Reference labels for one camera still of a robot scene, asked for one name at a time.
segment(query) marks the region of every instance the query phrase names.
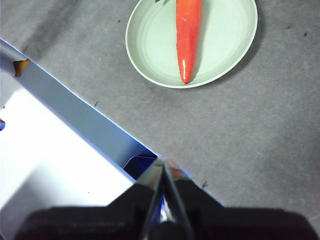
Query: light green plate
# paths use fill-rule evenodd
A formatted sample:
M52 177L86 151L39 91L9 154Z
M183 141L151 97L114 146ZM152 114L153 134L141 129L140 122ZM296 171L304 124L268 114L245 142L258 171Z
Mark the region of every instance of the light green plate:
M258 24L254 0L202 0L193 80L184 84L176 51L176 1L140 0L126 27L126 51L135 69L168 88L193 88L218 79L248 51Z

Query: orange carrot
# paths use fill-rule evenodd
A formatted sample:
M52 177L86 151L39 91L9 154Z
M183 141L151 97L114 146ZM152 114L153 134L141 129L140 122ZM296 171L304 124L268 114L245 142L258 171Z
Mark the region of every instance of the orange carrot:
M180 77L185 84L191 81L196 62L201 13L202 0L176 0L176 52Z

